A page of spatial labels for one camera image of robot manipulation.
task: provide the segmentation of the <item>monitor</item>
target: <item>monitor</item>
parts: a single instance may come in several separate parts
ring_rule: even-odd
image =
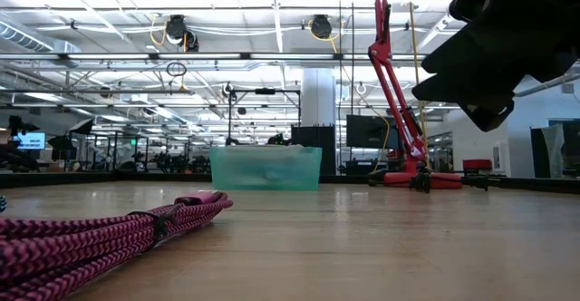
[[[399,131],[393,118],[385,116],[391,125],[387,149],[401,150]],[[387,125],[378,116],[346,115],[346,146],[382,149],[387,135]]]
[[[46,144],[46,133],[44,132],[27,132],[26,134],[18,133],[19,150],[23,151],[43,151]]]

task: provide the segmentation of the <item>ceiling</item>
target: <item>ceiling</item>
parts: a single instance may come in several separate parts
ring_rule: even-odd
[[[448,17],[447,8],[450,0],[412,1],[415,4],[414,23],[418,54],[432,52],[463,26],[462,23]],[[337,35],[334,40],[336,52],[364,54],[374,41],[373,2],[373,0],[0,0],[0,15],[5,16],[6,21],[18,25],[18,28],[35,39],[51,43],[58,42],[55,39],[65,41],[76,46],[82,53],[180,53],[180,49],[167,39],[161,45],[151,41],[151,35],[156,41],[162,40],[163,23],[171,15],[185,15],[189,30],[198,38],[201,53],[334,53],[330,42],[314,39],[308,30],[308,22],[314,15],[328,15],[333,26],[333,36]],[[389,0],[389,2],[392,4],[392,51],[396,58],[397,55],[413,52],[412,34],[407,28],[410,22],[409,0]],[[31,52],[5,39],[0,39],[0,51]],[[115,94],[111,98],[102,98],[98,94],[83,93],[87,90],[101,89],[103,86],[134,90],[133,95],[137,95],[138,90],[166,90],[166,93],[149,94],[143,101],[134,98],[138,103],[148,102],[152,105],[197,106],[167,107],[164,110],[170,114],[163,112],[164,114],[152,116],[146,114],[142,107],[74,109],[84,113],[127,118],[125,121],[102,119],[103,123],[168,124],[169,127],[163,130],[173,133],[177,133],[178,129],[173,131],[170,125],[177,128],[179,124],[185,122],[186,127],[202,128],[205,135],[198,134],[199,139],[210,142],[223,140],[220,135],[224,134],[221,131],[223,125],[227,125],[224,120],[227,108],[220,107],[227,105],[227,99],[224,99],[222,94],[226,83],[230,83],[235,89],[272,87],[299,90],[303,69],[306,66],[317,66],[315,63],[300,60],[183,63],[188,67],[188,72],[183,76],[183,85],[187,87],[189,93],[182,94],[174,93],[181,85],[180,78],[171,85],[169,93],[169,82],[172,77],[165,72],[166,63],[149,61],[87,60],[78,62],[74,68],[51,62],[2,61],[0,65],[5,69],[0,73],[4,76],[0,77],[0,84],[5,89],[65,89],[67,92],[74,92],[56,96],[56,100],[51,100],[51,94],[48,94],[48,98],[42,94],[40,95],[42,98],[38,98],[38,94],[21,94],[15,97],[16,102],[32,100],[39,103],[79,105],[135,103],[130,100],[131,94],[124,96]],[[324,64],[334,68],[338,92],[341,90],[341,83],[343,84],[342,104],[350,105],[353,97],[353,105],[358,105],[357,107],[364,105],[358,94],[350,96],[350,93],[347,93],[350,86],[348,76],[353,75],[353,80],[368,103],[384,112],[388,106],[370,63],[364,60],[357,61],[354,63],[354,70],[353,63],[354,61],[343,61],[343,73],[338,62]],[[407,102],[415,104],[416,101],[411,95],[411,87],[415,84],[412,58],[408,57],[406,61],[396,62],[395,65],[395,72]],[[420,80],[428,77],[428,73],[419,69]],[[288,132],[291,119],[297,117],[297,109],[292,102],[295,102],[292,97],[283,94],[269,96],[249,94],[239,102],[240,105],[270,103],[284,104],[284,107],[267,110],[248,108],[245,115],[235,113],[238,125],[237,137],[245,141],[262,141],[268,135],[272,135],[271,133]],[[447,111],[445,107],[452,107],[443,104],[430,106],[435,106],[429,109],[430,121],[440,121]],[[341,119],[344,119],[350,111],[346,108],[341,109]],[[355,112],[372,114],[371,110],[365,108],[357,108]],[[263,132],[265,137],[256,134],[256,131]],[[184,128],[179,131],[184,134],[192,132]]]

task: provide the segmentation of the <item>yellow cable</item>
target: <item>yellow cable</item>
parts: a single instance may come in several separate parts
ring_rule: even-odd
[[[348,78],[348,81],[353,84],[353,80],[351,79],[351,77],[348,75],[348,72],[346,72],[346,69],[344,68],[343,65],[343,71],[344,74],[346,74],[346,77]],[[384,137],[384,142],[382,143],[382,149],[381,149],[381,154],[379,155],[379,159],[377,160],[377,163],[374,165],[374,170],[372,171],[376,171],[377,168],[379,167],[379,162],[381,161],[382,155],[384,154],[384,151],[387,148],[387,140],[389,139],[389,134],[391,134],[391,124],[389,123],[389,121],[387,121],[387,119],[385,119],[379,112],[377,112],[367,101],[366,99],[364,99],[364,97],[361,95],[361,93],[359,91],[357,91],[356,89],[354,89],[356,91],[356,93],[358,93],[359,97],[361,97],[362,101],[371,109],[371,111],[373,111],[375,114],[377,114],[384,122],[385,124],[387,124],[387,135]]]
[[[153,36],[153,26],[155,26],[155,19],[157,19],[157,15],[153,15],[153,21],[151,22],[150,37],[151,37],[151,41],[154,44],[156,44],[157,46],[161,46],[161,45],[163,45],[163,43],[165,43],[165,33],[167,30],[167,21],[163,24],[163,38],[161,38],[161,43],[160,43],[157,40],[155,40],[155,37]]]
[[[409,0],[409,13],[411,16],[411,38],[412,38],[412,45],[413,45],[413,56],[415,61],[415,85],[419,84],[419,61],[417,60],[417,39],[415,37],[415,15],[413,11],[413,2]],[[420,125],[423,129],[423,138],[425,140],[425,166],[427,168],[430,167],[429,165],[429,144],[427,143],[427,125],[425,123],[425,112],[423,112],[423,104],[419,102],[419,116],[420,116]]]

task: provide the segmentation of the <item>teal storage container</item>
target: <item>teal storage container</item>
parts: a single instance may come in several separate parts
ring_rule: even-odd
[[[317,190],[322,149],[302,146],[212,147],[216,189]]]

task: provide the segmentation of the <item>black screen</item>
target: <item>black screen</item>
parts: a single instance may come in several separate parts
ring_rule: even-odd
[[[400,150],[399,131],[394,119],[387,117],[385,119],[391,125],[387,148]],[[382,149],[386,135],[387,125],[380,117],[346,115],[346,146]]]

